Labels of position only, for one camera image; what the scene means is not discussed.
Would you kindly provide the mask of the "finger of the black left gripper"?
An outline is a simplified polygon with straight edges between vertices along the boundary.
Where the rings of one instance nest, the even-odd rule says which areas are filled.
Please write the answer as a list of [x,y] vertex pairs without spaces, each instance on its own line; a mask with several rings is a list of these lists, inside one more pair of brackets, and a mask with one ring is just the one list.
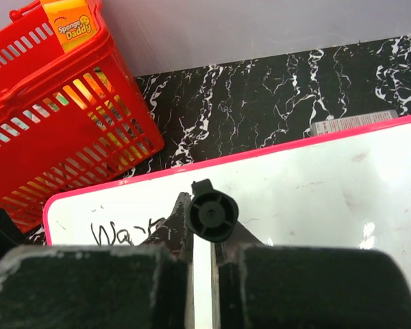
[[0,208],[0,258],[11,249],[26,243],[26,236],[17,228],[7,212]]

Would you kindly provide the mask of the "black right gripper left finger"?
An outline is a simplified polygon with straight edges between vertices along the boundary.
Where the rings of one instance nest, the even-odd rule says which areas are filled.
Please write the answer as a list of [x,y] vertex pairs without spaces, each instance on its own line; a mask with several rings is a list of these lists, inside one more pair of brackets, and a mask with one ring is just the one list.
[[0,328],[193,328],[192,234],[180,193],[139,245],[20,245],[0,260]]

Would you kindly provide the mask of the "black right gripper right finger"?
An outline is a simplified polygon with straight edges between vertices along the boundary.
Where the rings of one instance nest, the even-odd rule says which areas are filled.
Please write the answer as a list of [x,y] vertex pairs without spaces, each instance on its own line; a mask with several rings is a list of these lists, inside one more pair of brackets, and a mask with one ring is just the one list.
[[237,224],[213,256],[218,328],[411,328],[411,289],[383,252],[268,246]]

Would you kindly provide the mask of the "black whiteboard marker pen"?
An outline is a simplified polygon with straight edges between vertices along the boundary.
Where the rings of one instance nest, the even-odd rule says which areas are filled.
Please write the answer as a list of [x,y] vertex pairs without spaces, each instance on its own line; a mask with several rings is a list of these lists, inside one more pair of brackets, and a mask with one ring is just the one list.
[[185,214],[188,228],[209,242],[226,241],[238,223],[236,201],[214,189],[209,179],[193,182],[191,188],[193,198]]

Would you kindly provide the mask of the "pink framed whiteboard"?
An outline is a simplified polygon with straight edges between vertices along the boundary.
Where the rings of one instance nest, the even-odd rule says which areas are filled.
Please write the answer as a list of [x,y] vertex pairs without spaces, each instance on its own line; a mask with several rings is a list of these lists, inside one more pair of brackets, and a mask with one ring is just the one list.
[[[205,179],[236,201],[237,224],[261,243],[377,250],[411,289],[411,115],[60,193],[44,212],[47,247],[139,245]],[[188,230],[193,328],[218,328],[216,243]]]

